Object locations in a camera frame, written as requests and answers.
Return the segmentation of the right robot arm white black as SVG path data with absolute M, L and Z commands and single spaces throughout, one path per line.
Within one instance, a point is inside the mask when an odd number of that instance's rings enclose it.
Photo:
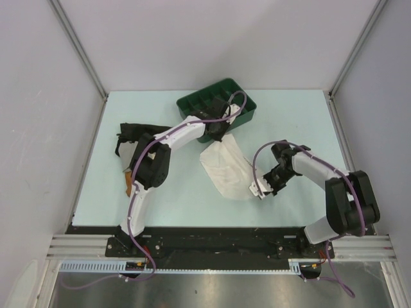
M 347 234 L 362 237 L 369 225 L 379 222 L 380 210 L 366 172 L 341 170 L 314 155 L 309 147 L 286 140 L 269 145 L 277 165 L 254 178 L 257 197 L 277 195 L 296 176 L 306 177 L 325 193 L 325 216 L 300 228 L 296 236 L 301 256 L 312 257 L 320 244 Z

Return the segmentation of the white underwear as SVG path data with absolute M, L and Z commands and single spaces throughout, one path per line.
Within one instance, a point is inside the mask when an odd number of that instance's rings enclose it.
M 224 135 L 200 154 L 200 163 L 217 191 L 230 200 L 245 201 L 255 196 L 252 164 L 238 146 L 234 135 Z

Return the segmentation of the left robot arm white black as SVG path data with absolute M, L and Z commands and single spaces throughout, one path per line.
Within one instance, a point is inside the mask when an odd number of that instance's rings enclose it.
M 127 216 L 115 236 L 122 252 L 133 257 L 143 249 L 138 236 L 145 228 L 148 198 L 167 178 L 172 152 L 203 136 L 220 141 L 240 112 L 233 97 L 214 98 L 174 127 L 120 125 L 115 154 L 121 159 L 129 199 Z

